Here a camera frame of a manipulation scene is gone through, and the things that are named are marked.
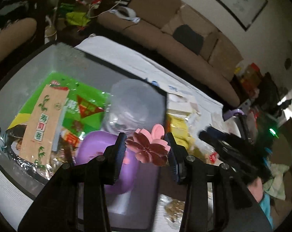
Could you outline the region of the teal sleeve forearm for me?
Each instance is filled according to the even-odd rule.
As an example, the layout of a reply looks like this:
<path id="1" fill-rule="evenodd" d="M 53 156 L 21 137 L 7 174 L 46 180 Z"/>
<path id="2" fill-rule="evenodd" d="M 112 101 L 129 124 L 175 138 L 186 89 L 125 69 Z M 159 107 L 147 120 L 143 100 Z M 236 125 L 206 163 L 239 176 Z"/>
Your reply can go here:
<path id="1" fill-rule="evenodd" d="M 261 209 L 263 210 L 267 220 L 271 224 L 273 228 L 273 218 L 271 216 L 271 204 L 270 204 L 270 196 L 267 193 L 263 194 L 262 200 L 259 202 Z"/>

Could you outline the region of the person's right hand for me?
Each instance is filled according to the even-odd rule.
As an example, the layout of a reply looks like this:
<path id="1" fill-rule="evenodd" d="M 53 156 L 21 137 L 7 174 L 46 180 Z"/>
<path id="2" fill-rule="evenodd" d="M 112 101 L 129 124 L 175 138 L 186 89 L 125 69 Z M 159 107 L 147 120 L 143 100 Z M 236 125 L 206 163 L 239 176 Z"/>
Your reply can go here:
<path id="1" fill-rule="evenodd" d="M 247 185 L 248 190 L 253 195 L 255 200 L 259 203 L 263 199 L 263 185 L 260 177 L 257 177 L 249 185 Z"/>

